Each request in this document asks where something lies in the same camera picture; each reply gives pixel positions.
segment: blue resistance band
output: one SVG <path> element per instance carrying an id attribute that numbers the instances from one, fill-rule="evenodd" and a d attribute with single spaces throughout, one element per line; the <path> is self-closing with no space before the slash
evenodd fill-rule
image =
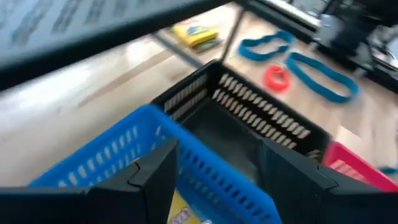
<path id="1" fill-rule="evenodd" d="M 332 80 L 347 86 L 347 88 L 351 91 L 350 96 L 341 96 L 328 88 L 324 87 L 323 85 L 314 81 L 311 77 L 309 77 L 305 72 L 301 70 L 299 66 L 295 63 L 295 61 L 305 63 L 310 67 L 317 69 L 318 71 L 325 74 L 327 77 L 331 78 Z M 290 55 L 285 59 L 285 64 L 287 68 L 296 76 L 301 79 L 308 87 L 310 87 L 315 93 L 325 97 L 327 100 L 335 102 L 335 103 L 346 103 L 359 93 L 359 86 L 356 82 L 347 76 L 334 71 L 333 69 L 327 67 L 324 63 L 309 58 L 305 55 L 299 54 L 297 52 L 292 52 Z"/>
<path id="2" fill-rule="evenodd" d="M 268 43 L 272 41 L 273 39 L 282 39 L 287 42 L 286 45 L 281 45 L 278 47 L 277 50 L 268 52 L 265 54 L 260 54 L 260 53 L 255 53 L 253 52 L 250 48 L 251 47 L 256 47 L 260 44 Z M 286 52 L 290 46 L 293 44 L 294 41 L 294 36 L 286 32 L 284 30 L 280 30 L 276 32 L 274 35 L 265 35 L 264 37 L 261 37 L 260 39 L 243 39 L 238 47 L 238 52 L 243 56 L 246 57 L 250 60 L 254 60 L 257 62 L 263 62 L 265 60 L 268 60 L 272 58 L 273 56 L 279 54 L 279 53 L 284 53 Z"/>

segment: blue plastic basket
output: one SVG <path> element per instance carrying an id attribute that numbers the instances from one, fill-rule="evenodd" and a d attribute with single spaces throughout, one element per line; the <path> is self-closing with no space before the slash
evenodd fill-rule
<path id="1" fill-rule="evenodd" d="M 273 200 L 153 105 L 144 105 L 52 167 L 31 186 L 97 184 L 178 136 L 177 189 L 214 223 L 281 223 Z"/>

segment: red ring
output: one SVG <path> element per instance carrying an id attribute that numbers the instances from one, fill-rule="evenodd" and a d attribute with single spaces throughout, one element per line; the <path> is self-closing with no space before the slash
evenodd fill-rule
<path id="1" fill-rule="evenodd" d="M 280 76 L 282 83 L 275 82 L 275 77 Z M 264 85 L 269 88 L 282 91 L 290 85 L 289 71 L 281 65 L 270 65 L 264 73 Z"/>

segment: wooden floor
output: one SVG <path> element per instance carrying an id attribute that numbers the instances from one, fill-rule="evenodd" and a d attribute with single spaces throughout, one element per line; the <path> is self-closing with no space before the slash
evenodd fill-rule
<path id="1" fill-rule="evenodd" d="M 225 39 L 235 12 L 235 6 L 226 5 L 199 17 L 205 24 L 216 26 Z M 269 63 L 281 62 L 282 57 L 255 63 L 237 55 L 236 46 L 244 37 L 260 37 L 276 30 L 273 25 L 247 15 L 227 64 L 261 86 L 264 69 Z M 259 50 L 270 50 L 276 45 L 272 43 Z M 296 41 L 296 50 L 347 73 L 307 48 Z M 207 62 L 219 57 L 221 50 L 222 46 L 199 57 Z M 305 69 L 320 83 L 347 93 L 341 85 Z M 192 71 L 194 68 L 176 55 L 150 37 L 143 37 L 0 93 L 0 185 L 29 183 Z M 394 166 L 398 158 L 397 97 L 369 80 L 357 79 L 357 82 L 361 85 L 361 95 L 347 105 L 324 100 L 293 75 L 287 91 L 278 94 L 265 91 L 319 124 L 371 164 Z"/>

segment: yellow package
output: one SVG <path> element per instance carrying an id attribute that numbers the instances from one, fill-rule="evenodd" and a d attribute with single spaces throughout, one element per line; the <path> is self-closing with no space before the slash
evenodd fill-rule
<path id="1" fill-rule="evenodd" d="M 217 38 L 216 29 L 200 25 L 196 20 L 179 22 L 173 26 L 174 34 L 182 39 L 189 47 Z"/>
<path id="2" fill-rule="evenodd" d="M 188 203 L 175 190 L 167 224 L 201 224 Z"/>

